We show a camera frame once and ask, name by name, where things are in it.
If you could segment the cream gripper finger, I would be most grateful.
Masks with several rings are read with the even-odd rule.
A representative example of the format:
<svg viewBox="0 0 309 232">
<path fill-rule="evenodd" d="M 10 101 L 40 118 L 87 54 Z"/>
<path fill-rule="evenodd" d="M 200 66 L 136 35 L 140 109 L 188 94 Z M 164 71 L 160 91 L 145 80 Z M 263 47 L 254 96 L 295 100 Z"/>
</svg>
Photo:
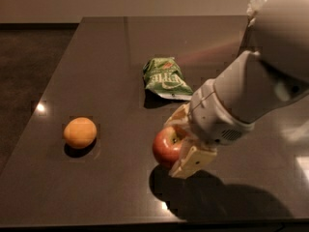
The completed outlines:
<svg viewBox="0 0 309 232">
<path fill-rule="evenodd" d="M 167 119 L 163 127 L 172 127 L 183 135 L 190 134 L 190 125 L 188 120 L 189 104 L 183 104 L 177 108 L 173 114 Z"/>
<path fill-rule="evenodd" d="M 215 148 L 206 146 L 197 140 L 186 139 L 181 147 L 179 158 L 169 171 L 169 176 L 187 179 L 211 163 L 216 156 L 217 150 Z"/>
</svg>

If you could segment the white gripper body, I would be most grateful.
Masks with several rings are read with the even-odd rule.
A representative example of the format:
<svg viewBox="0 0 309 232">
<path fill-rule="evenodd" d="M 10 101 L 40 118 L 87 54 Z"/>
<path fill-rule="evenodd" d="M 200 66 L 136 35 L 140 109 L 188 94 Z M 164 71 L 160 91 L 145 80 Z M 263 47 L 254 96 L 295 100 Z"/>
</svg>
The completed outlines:
<svg viewBox="0 0 309 232">
<path fill-rule="evenodd" d="M 188 108 L 192 132 L 212 147 L 230 145 L 252 132 L 255 124 L 243 123 L 223 106 L 214 90 L 214 80 L 207 80 L 192 96 Z"/>
</svg>

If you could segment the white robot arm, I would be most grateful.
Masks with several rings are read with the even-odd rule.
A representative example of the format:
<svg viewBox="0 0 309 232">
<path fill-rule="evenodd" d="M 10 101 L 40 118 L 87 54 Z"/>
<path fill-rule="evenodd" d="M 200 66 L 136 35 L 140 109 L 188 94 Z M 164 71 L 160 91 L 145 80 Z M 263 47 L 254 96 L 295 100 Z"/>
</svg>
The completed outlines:
<svg viewBox="0 0 309 232">
<path fill-rule="evenodd" d="M 246 33 L 242 54 L 165 123 L 186 132 L 170 176 L 192 176 L 262 116 L 308 95 L 309 0 L 267 0 Z"/>
</svg>

